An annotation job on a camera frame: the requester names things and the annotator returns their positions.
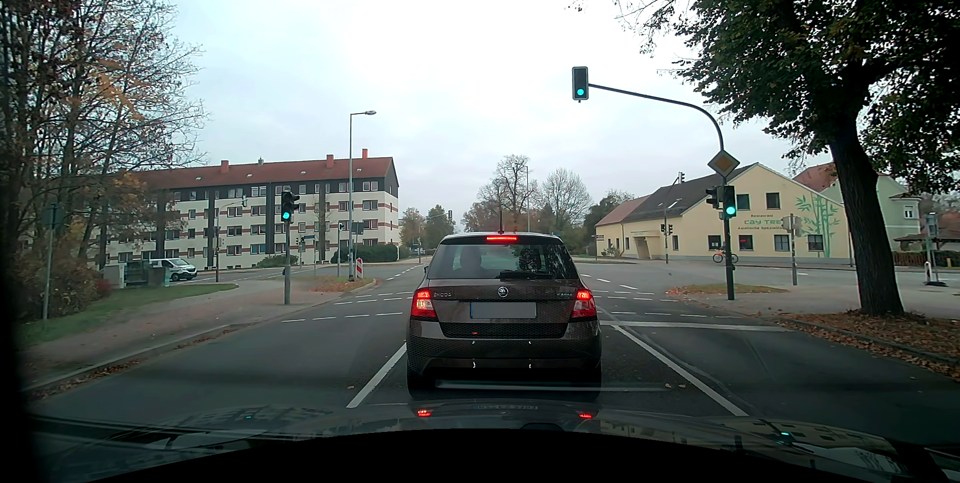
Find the license plate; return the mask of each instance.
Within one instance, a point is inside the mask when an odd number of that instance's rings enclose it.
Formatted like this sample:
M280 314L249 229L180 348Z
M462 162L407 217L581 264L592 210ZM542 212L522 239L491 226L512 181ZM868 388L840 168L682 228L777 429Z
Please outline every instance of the license plate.
M475 301L470 304L470 317L477 319L509 319L537 317L536 301Z

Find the rear bumper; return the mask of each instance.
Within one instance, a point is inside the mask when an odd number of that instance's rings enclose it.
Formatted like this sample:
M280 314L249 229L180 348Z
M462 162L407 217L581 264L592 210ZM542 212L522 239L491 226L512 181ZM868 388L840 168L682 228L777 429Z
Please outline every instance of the rear bumper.
M569 323L559 339L451 339L436 321L410 320L407 364L417 374L442 368L590 370L600 362L597 321Z

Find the rear wiper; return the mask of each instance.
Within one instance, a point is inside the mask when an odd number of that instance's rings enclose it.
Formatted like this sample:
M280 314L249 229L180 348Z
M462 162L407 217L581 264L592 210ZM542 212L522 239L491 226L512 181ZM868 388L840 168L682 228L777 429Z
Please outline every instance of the rear wiper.
M524 271L524 270L502 270L496 278L554 278L554 275L549 272L534 272L534 271Z

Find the yellow building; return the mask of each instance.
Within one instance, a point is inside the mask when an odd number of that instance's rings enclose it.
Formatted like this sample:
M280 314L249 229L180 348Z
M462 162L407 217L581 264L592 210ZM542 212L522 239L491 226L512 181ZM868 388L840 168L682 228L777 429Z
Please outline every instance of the yellow building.
M625 202L596 225L598 248L620 248L624 256L662 260L709 260L722 248L723 220L707 203L707 189L720 176L661 187L653 194ZM730 219L730 250L739 262L790 262L790 236L784 217L799 217L798 263L851 262L850 232L843 205L809 187L755 163L730 174L736 188L737 214ZM665 234L667 225L672 233Z

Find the asphalt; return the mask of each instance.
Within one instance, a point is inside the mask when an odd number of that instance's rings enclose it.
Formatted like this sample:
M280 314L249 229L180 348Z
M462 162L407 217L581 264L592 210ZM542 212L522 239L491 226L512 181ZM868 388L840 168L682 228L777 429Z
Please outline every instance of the asphalt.
M666 294L678 284L722 281L717 280L722 268L577 267L601 311L601 405L782 417L924 444L960 442L960 384L900 360ZM752 283L744 269L737 270L746 277L738 282ZM369 270L383 280L376 290L348 293L157 357L48 396L32 408L45 415L149 424L251 404L362 409L406 403L405 325L423 266ZM789 270L767 271L768 285L775 274L789 278ZM504 391L443 389L438 395L503 396Z

